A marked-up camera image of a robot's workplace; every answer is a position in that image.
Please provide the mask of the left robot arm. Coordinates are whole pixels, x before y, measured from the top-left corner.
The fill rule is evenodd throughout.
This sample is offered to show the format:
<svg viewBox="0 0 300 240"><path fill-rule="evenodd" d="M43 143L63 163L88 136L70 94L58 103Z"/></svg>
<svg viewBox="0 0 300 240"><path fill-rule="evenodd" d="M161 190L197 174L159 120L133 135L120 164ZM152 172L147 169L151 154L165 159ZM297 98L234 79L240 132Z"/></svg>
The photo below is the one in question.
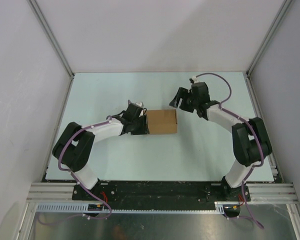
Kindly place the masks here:
<svg viewBox="0 0 300 240"><path fill-rule="evenodd" d="M128 102L126 110L109 115L104 122L82 126L70 122L52 149L58 160L58 168L68 172L83 188L83 194L90 200L100 196L99 178L92 169L90 157L93 145L111 137L129 134L148 135L147 109L142 102Z"/></svg>

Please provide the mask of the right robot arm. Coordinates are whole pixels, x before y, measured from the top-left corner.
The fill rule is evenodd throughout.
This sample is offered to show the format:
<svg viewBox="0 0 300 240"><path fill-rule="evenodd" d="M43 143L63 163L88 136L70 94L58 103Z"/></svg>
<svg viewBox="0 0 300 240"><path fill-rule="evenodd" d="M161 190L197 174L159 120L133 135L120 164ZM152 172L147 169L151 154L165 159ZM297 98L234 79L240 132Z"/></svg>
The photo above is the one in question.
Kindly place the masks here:
<svg viewBox="0 0 300 240"><path fill-rule="evenodd" d="M220 194L225 200L232 201L244 190L253 170L262 167L265 158L272 153L264 121L260 117L244 118L211 100L205 82L193 82L190 89L180 87L169 106L189 113L196 111L198 117L231 133L235 161L221 180Z"/></svg>

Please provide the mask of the brown cardboard box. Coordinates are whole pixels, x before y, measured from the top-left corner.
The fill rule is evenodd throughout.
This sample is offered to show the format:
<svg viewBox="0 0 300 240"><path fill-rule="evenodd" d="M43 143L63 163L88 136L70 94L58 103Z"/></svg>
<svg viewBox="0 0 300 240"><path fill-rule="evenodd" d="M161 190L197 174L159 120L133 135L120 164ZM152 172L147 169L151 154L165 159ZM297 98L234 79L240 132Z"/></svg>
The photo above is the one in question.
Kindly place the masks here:
<svg viewBox="0 0 300 240"><path fill-rule="evenodd" d="M151 135L167 135L178 132L177 111L175 109L148 110L146 116Z"/></svg>

